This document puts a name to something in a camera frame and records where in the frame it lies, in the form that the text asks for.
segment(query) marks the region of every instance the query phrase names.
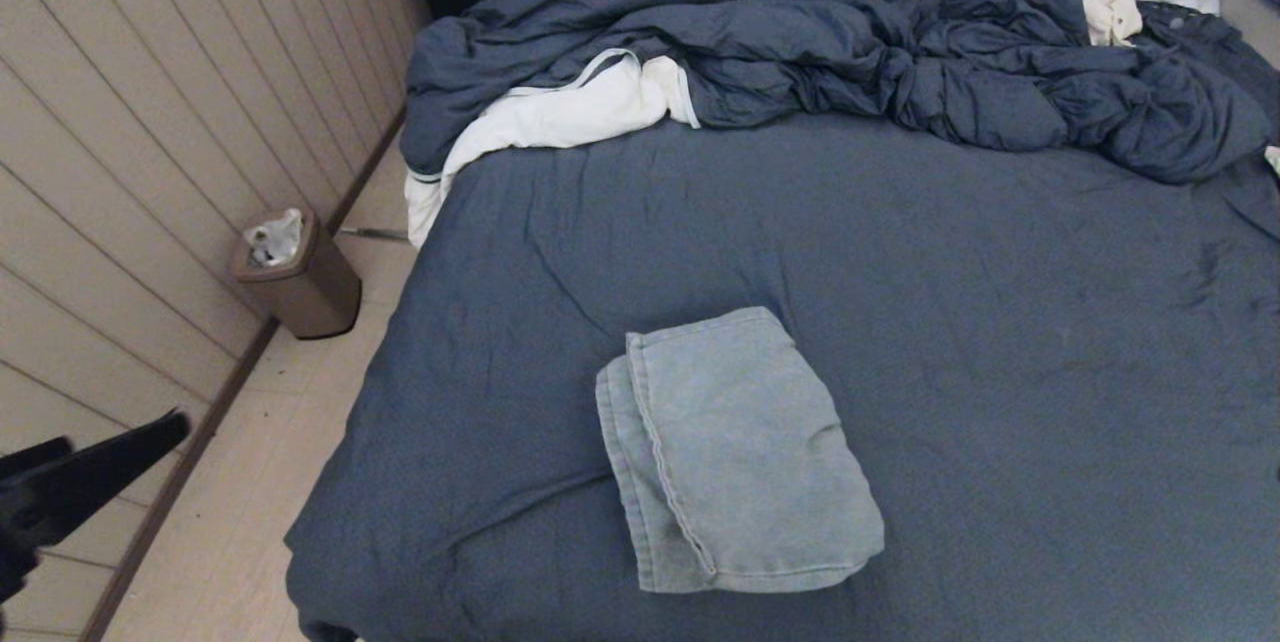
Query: folded towel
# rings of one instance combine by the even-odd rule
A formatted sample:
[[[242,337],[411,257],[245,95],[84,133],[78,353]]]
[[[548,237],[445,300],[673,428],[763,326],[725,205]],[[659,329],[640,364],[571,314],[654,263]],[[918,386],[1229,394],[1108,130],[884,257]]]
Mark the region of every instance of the folded towel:
[[[883,550],[831,393],[768,309],[628,333],[595,398],[641,590],[801,592]]]

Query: wall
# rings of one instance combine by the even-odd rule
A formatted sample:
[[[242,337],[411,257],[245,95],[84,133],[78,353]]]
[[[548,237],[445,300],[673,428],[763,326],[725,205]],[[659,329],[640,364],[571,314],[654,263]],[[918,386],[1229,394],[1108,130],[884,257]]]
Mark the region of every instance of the wall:
[[[0,451],[198,423],[265,313],[262,208],[328,217],[402,109],[424,0],[0,0]],[[84,628],[182,450],[52,547],[9,639]]]

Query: trash can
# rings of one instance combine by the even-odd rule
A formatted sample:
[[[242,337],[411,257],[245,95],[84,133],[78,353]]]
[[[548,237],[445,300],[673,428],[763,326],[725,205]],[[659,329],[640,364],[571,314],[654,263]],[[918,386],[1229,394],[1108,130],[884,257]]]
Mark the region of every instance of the trash can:
[[[282,214],[261,214],[250,226],[276,217]],[[333,338],[356,326],[360,278],[310,208],[302,210],[301,238],[292,258],[260,267],[250,256],[251,246],[242,238],[232,256],[232,276],[298,340]]]

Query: baseboard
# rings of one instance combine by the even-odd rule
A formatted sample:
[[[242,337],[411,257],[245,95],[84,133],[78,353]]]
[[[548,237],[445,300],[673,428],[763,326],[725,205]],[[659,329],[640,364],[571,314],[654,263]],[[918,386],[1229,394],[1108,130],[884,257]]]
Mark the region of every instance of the baseboard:
[[[388,147],[390,147],[392,141],[396,139],[396,133],[399,130],[401,124],[404,121],[404,109],[402,107],[396,115],[387,132],[378,141],[378,146],[374,147],[372,153],[365,160],[365,168],[357,174],[356,180],[351,183],[351,188],[347,194],[343,194],[342,201],[339,201],[334,214],[325,223],[325,228],[329,233],[337,231],[338,226],[342,224],[343,217],[351,212],[360,192],[365,191],[365,185],[369,183],[369,178],[374,174],[374,169],[378,168],[379,160],[387,153]],[[242,358],[237,361],[236,368],[232,370],[230,377],[223,384],[221,390],[218,394],[218,399],[210,405],[209,413],[201,419],[200,427],[196,428],[191,437],[191,445],[188,445],[187,451],[174,464],[173,472],[165,481],[164,487],[160,487],[160,494],[156,496],[155,503],[147,509],[147,515],[142,519],[142,526],[136,533],[133,533],[133,541],[129,542],[129,547],[124,551],[124,558],[120,560],[119,567],[115,568],[115,573],[111,575],[111,581],[106,586],[106,591],[102,592],[102,597],[99,600],[97,606],[93,609],[93,615],[88,620],[88,625],[81,634],[79,642],[101,642],[101,638],[106,634],[108,628],[111,624],[111,619],[115,616],[115,610],[119,609],[120,601],[124,600],[125,592],[128,592],[129,584],[133,582],[133,577],[138,573],[138,568],[142,567],[142,559],[146,558],[147,550],[151,549],[151,542],[155,541],[156,535],[159,535],[160,528],[164,526],[165,518],[169,517],[169,510],[173,509],[174,503],[178,501],[178,492],[182,492],[184,483],[191,477],[192,471],[196,469],[196,464],[200,463],[201,455],[205,454],[205,449],[209,448],[209,442],[212,440],[214,434],[218,432],[218,426],[227,417],[227,411],[230,409],[233,400],[239,395],[241,389],[244,386],[250,373],[257,364],[257,359],[261,359],[262,352],[266,350],[268,344],[271,341],[271,336],[275,335],[276,329],[279,329],[279,320],[269,318],[253,338],[253,341],[244,352]]]

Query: plastic bag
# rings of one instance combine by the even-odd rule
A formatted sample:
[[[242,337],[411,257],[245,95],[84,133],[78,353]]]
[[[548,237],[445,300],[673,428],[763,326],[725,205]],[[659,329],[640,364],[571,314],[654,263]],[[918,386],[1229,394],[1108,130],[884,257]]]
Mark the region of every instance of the plastic bag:
[[[302,210],[288,208],[284,217],[269,219],[246,229],[248,260],[253,267],[275,267],[293,260],[302,242]]]

